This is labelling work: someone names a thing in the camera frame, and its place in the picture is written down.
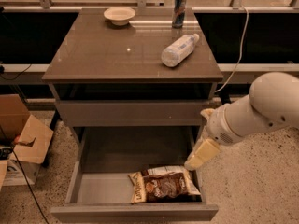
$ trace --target beverage can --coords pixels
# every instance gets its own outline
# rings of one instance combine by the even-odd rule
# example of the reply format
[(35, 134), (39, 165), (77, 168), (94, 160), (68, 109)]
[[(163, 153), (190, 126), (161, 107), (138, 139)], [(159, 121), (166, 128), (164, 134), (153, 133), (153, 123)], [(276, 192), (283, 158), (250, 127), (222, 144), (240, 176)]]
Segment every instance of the beverage can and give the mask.
[(181, 28), (185, 19), (185, 8), (187, 0), (175, 0), (172, 27)]

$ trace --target power cord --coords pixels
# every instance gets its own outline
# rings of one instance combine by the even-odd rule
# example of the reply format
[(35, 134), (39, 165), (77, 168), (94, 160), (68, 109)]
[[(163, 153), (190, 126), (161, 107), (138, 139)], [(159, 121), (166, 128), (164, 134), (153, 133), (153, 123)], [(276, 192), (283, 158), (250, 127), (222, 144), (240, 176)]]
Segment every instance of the power cord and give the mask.
[(19, 166), (21, 167), (21, 172), (22, 172), (23, 176), (25, 177), (27, 186), (28, 186), (28, 188), (29, 188), (29, 190), (30, 190), (30, 192), (31, 192), (31, 194), (32, 194), (32, 196), (33, 196), (35, 202), (36, 202), (36, 206), (37, 206), (37, 208), (38, 208), (38, 210), (39, 210), (41, 216), (43, 217), (43, 219), (45, 220), (45, 222), (46, 222), (47, 224), (49, 224), (49, 222), (48, 222), (46, 216), (44, 215), (43, 211), (41, 210), (41, 207), (40, 207), (40, 205), (39, 205), (39, 203), (38, 203), (38, 201), (37, 201), (37, 198), (36, 198), (34, 192), (33, 192), (32, 189), (31, 189), (31, 186), (30, 186), (30, 184), (29, 184), (29, 182), (28, 182), (26, 173), (24, 172), (24, 170), (23, 170), (23, 168), (22, 168), (22, 166), (21, 166), (21, 162), (19, 161), (19, 158), (18, 158), (17, 154), (15, 153), (15, 151), (14, 151), (13, 149), (12, 149), (12, 152), (13, 152), (13, 154), (16, 156), (17, 162), (18, 162)]
[(242, 56), (243, 56), (243, 42), (244, 42), (245, 33), (247, 31), (247, 26), (248, 26), (248, 23), (249, 23), (249, 11), (245, 7), (243, 7), (243, 8), (246, 11), (246, 21), (245, 21), (245, 25), (244, 25), (244, 29), (243, 29), (243, 34), (242, 34), (242, 37), (241, 37), (239, 60), (235, 64), (235, 67), (234, 67), (233, 72), (231, 73), (231, 75), (228, 77), (228, 79), (225, 81), (225, 83), (219, 89), (215, 90), (215, 93), (219, 92), (219, 91), (222, 91), (222, 89), (228, 84), (228, 82), (231, 80), (231, 78), (235, 74), (235, 70), (239, 66), (240, 61), (241, 61)]
[(21, 71), (21, 72), (19, 72), (19, 74), (18, 75), (16, 75), (14, 78), (6, 78), (6, 77), (3, 77), (3, 73), (4, 73), (4, 67), (1, 65), (1, 67), (0, 67), (0, 71), (2, 70), (2, 72), (0, 72), (0, 77), (2, 78), (2, 79), (4, 79), (4, 80), (15, 80), (15, 79), (17, 79), (21, 74), (23, 74), (25, 71), (27, 71), (30, 67), (32, 66), (32, 64), (29, 64), (29, 66), (26, 68), (26, 69), (24, 69), (23, 71)]

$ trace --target bottle cap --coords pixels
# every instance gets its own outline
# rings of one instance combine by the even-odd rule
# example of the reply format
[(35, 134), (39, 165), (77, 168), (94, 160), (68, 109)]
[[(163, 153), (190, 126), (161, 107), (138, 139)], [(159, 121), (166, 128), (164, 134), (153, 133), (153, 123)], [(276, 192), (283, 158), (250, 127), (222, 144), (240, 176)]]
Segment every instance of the bottle cap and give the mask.
[(194, 35), (194, 38), (195, 38), (195, 44), (198, 42), (199, 40), (199, 35), (198, 34), (193, 34)]

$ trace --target white bowl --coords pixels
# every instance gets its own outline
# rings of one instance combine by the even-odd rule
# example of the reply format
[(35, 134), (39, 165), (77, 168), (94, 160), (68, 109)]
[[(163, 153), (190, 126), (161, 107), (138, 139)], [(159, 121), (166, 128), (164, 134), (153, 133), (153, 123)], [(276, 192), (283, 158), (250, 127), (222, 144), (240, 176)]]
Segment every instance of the white bowl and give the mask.
[(112, 7), (104, 12), (104, 17), (117, 26), (128, 24), (134, 15), (135, 11), (129, 7)]

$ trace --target snack packet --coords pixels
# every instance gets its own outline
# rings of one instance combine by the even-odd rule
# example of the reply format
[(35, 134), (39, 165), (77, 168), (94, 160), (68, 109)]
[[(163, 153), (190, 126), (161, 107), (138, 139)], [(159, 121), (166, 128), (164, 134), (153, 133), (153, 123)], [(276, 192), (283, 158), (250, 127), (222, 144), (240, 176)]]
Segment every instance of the snack packet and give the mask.
[(161, 202), (181, 195), (200, 195), (183, 166), (164, 166), (129, 175), (134, 184), (131, 203)]

